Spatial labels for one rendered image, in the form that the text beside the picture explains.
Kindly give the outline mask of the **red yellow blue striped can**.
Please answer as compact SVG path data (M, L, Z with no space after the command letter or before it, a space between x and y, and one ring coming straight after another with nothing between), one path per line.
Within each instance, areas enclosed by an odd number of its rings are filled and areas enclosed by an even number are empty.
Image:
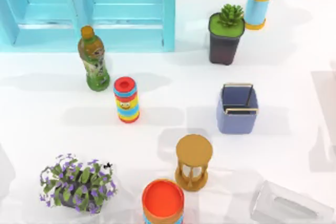
M117 114L124 123L135 122L140 115L138 89L131 77L120 77L113 85Z

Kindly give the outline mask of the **wooden hourglass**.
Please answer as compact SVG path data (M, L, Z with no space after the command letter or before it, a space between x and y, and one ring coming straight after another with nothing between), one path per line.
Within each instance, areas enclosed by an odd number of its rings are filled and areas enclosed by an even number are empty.
M210 141L198 134L189 134L176 145L175 180L186 191L199 191L208 179L208 163L212 158Z

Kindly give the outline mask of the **blue square container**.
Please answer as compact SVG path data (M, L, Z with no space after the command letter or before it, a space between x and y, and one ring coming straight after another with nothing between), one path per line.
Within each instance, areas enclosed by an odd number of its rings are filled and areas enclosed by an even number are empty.
M216 109L217 127L223 134L252 132L259 105L251 83L225 83Z

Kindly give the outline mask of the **dark pot with green succulent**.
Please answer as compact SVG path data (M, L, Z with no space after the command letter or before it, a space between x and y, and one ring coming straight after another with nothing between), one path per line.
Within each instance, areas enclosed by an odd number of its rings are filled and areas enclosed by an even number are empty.
M243 8L239 5L225 4L221 11L210 16L209 60L211 63L231 65L245 32Z

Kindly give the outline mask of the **green bottle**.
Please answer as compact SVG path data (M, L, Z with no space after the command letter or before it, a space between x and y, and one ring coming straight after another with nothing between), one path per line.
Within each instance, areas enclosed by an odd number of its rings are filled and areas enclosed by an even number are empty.
M103 91L110 83L110 76L105 64L103 42L89 25L83 26L80 31L78 52L86 70L87 84L93 91Z

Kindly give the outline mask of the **light blue rack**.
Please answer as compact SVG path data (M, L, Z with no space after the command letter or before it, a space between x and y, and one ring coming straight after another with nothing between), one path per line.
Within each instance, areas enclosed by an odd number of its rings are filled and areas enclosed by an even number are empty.
M173 51L175 0L0 0L0 51L73 52L85 25L107 51Z

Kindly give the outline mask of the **orange lidded striped can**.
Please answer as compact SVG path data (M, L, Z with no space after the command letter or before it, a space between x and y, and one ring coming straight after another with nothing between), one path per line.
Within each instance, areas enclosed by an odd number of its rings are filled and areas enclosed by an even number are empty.
M184 224L184 193L169 179L150 182L142 193L143 224Z

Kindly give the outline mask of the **purple flower plant pot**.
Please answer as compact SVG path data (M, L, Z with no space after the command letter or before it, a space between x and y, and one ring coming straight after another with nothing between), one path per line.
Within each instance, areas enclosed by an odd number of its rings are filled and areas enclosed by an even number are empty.
M72 153L58 155L56 163L45 167L39 175L39 200L49 208L65 206L98 214L117 192L112 175L109 162L83 162Z

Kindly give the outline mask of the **light blue can yellow lid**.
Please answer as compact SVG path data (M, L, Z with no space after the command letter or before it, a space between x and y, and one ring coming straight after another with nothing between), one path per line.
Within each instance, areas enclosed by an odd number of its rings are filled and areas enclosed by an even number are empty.
M247 0L244 20L249 30L262 29L266 22L266 12L270 0Z

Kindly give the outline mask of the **white tissue box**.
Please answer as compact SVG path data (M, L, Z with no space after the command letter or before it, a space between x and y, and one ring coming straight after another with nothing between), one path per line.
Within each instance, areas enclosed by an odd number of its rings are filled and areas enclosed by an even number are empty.
M332 224L334 209L270 181L254 193L250 217L259 224Z

